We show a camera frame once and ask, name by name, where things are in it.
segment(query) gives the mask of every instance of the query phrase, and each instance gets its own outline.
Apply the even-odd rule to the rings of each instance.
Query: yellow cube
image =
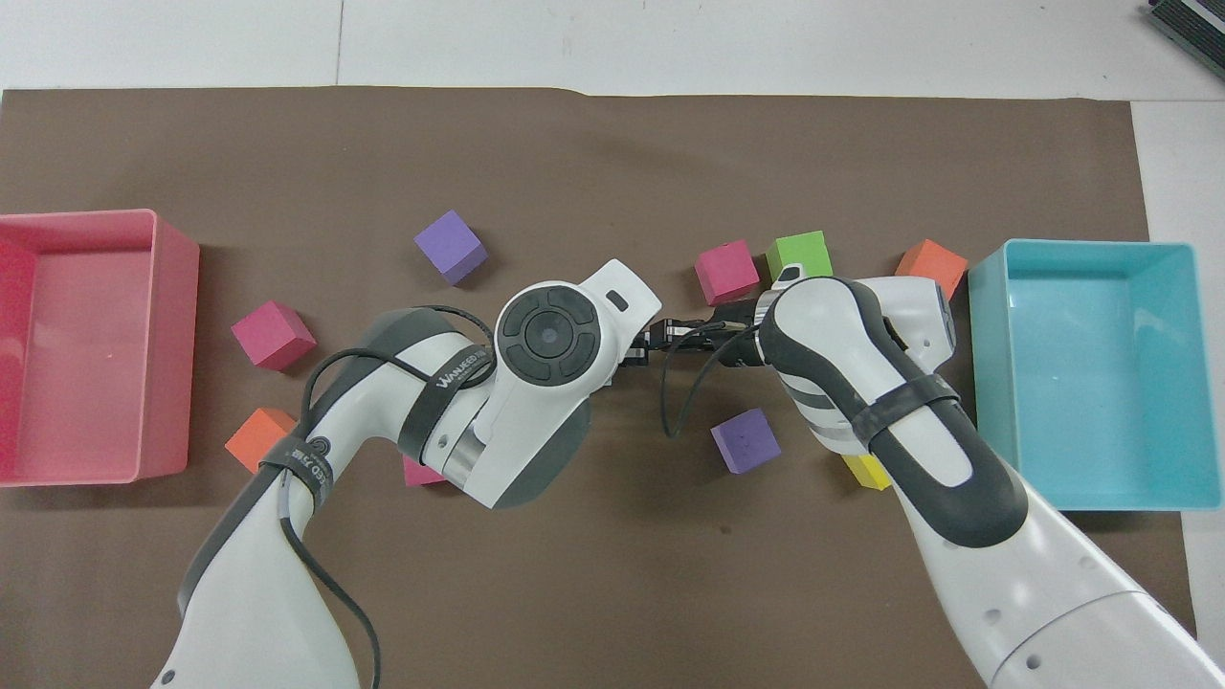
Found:
[[[877,460],[872,455],[843,455],[843,461],[846,462],[846,468],[855,474],[855,479],[864,488],[875,488],[877,490],[884,490],[892,482],[889,481],[889,474],[884,472],[884,467],[881,466],[881,460]]]

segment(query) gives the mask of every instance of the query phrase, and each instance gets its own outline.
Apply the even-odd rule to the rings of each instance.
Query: black velcro strap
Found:
[[[287,435],[278,440],[260,460],[260,465],[272,465],[292,471],[310,489],[310,494],[315,498],[315,511],[318,511],[318,506],[332,493],[334,481],[332,465],[314,445],[296,435]]]
[[[413,402],[413,408],[404,417],[403,425],[399,427],[399,438],[396,445],[405,457],[425,465],[421,457],[425,455],[425,443],[434,433],[434,428],[446,413],[447,407],[451,406],[451,401],[459,394],[459,387],[489,363],[488,348],[480,345],[469,345],[459,349],[459,353],[451,357],[447,363],[442,364],[442,368],[430,376],[430,380],[421,387],[421,394]]]
[[[867,447],[882,430],[937,400],[960,400],[960,397],[943,378],[933,373],[915,378],[881,395],[876,402],[850,419],[850,427],[855,432],[855,438]]]

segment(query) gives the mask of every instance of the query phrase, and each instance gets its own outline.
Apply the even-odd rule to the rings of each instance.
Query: orange cube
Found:
[[[260,468],[260,460],[278,440],[298,425],[285,412],[268,407],[255,409],[227,443],[225,449],[238,457],[251,473]]]
[[[936,244],[924,239],[902,256],[898,270],[893,275],[914,275],[930,277],[944,291],[944,299],[952,299],[957,286],[965,275],[967,260]]]

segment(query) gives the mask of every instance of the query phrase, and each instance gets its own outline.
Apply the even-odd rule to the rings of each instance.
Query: brown paper mat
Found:
[[[0,212],[142,206],[202,246],[190,465],[0,492],[5,687],[147,685],[184,569],[247,478],[225,439],[256,406],[295,409],[309,368],[385,309],[492,320],[526,284],[619,256],[666,315],[698,316],[698,251],[746,238],[762,254],[810,229],[846,277],[892,272],[922,238],[971,264],[1009,237],[1147,238],[1126,103],[5,94]],[[461,288],[412,242],[452,207],[491,254]],[[320,341],[289,375],[251,367],[229,333],[267,299]],[[946,375],[973,408],[964,286],[953,306]],[[769,371],[715,371],[676,441],[659,433],[657,385],[658,360],[619,373],[573,463],[512,511],[404,488],[390,445],[363,450],[307,543],[370,611],[385,687],[976,685],[897,499],[858,488]],[[729,476],[707,429],[756,406],[784,456]],[[1078,523],[1193,624],[1177,514]],[[365,641],[338,619],[365,673]]]

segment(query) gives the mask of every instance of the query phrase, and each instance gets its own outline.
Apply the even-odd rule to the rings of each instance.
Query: light blue bin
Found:
[[[970,270],[979,430],[1061,510],[1221,504],[1186,244],[1012,239]]]

